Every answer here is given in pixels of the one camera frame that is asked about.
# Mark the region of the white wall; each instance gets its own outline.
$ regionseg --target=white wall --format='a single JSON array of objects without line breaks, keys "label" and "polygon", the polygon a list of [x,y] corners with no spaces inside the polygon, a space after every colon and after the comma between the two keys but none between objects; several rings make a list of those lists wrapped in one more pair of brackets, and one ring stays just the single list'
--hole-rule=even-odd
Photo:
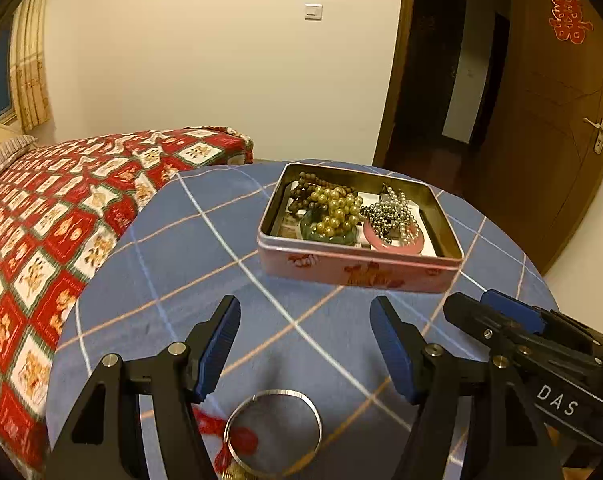
[{"label": "white wall", "polygon": [[459,64],[442,135],[469,142],[488,73],[495,13],[510,16],[510,0],[466,0]]},{"label": "white wall", "polygon": [[603,333],[603,180],[575,235],[544,278],[564,314]]},{"label": "white wall", "polygon": [[[321,22],[304,4],[324,6]],[[369,164],[400,0],[48,0],[54,124],[64,140],[229,125],[257,158]]]}]

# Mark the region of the table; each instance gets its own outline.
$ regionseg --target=table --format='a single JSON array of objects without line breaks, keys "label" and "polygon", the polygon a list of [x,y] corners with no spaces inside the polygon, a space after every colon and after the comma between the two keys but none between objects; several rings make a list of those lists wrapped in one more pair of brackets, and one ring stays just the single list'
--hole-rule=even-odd
[{"label": "table", "polygon": [[[357,164],[304,162],[390,174]],[[224,294],[233,294],[242,304],[242,324],[217,389],[201,409],[227,418],[260,390],[299,390],[321,413],[325,445],[295,478],[392,477],[416,410],[390,383],[370,327],[371,300],[386,294],[404,321],[453,354],[482,360],[488,354],[445,321],[443,294],[298,282],[265,274],[256,232],[283,167],[283,162],[274,162],[181,173],[140,212],[64,326],[48,388],[46,421],[52,446],[103,354],[117,352],[126,360],[154,355],[172,341],[183,340],[197,322],[209,318]],[[533,264],[506,234],[459,197],[435,187],[433,191],[466,254],[450,292],[479,298],[487,288],[496,288],[528,304],[557,307]],[[287,321],[282,309],[296,324]],[[449,480],[459,478],[461,470],[466,400],[461,402],[446,469]],[[150,477],[163,479],[152,401],[142,397],[140,402]],[[213,457],[219,438],[206,436],[204,442]],[[291,463],[302,455],[299,449],[272,447],[266,449],[268,443],[261,442],[258,449],[266,449],[262,461]]]}]

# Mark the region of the red string bow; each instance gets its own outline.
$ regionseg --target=red string bow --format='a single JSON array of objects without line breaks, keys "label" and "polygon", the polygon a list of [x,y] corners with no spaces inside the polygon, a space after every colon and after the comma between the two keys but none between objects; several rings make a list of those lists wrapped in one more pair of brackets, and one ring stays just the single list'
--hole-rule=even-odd
[{"label": "red string bow", "polygon": [[[226,421],[216,416],[210,416],[204,413],[196,406],[192,406],[193,416],[197,421],[197,427],[201,434],[214,434],[219,438],[224,438],[224,428]],[[258,448],[258,436],[248,428],[230,428],[230,443],[237,453],[252,455]],[[223,473],[226,471],[232,456],[226,442],[222,443],[220,452],[217,453],[213,462],[215,472]]]}]

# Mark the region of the bed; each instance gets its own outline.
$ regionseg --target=bed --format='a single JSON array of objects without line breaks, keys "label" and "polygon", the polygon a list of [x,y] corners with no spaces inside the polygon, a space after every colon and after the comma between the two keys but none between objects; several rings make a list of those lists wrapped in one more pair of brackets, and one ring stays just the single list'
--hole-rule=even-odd
[{"label": "bed", "polygon": [[175,173],[252,162],[230,128],[34,141],[0,128],[0,444],[28,478],[48,450],[54,350],[86,283]]}]

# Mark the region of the pillow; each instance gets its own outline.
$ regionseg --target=pillow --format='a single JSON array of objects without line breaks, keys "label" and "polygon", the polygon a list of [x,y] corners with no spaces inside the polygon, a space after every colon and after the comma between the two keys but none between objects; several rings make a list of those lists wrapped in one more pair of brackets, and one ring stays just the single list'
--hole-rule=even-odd
[{"label": "pillow", "polygon": [[30,135],[20,135],[4,140],[0,144],[0,174],[20,156],[35,147],[37,139]]}]

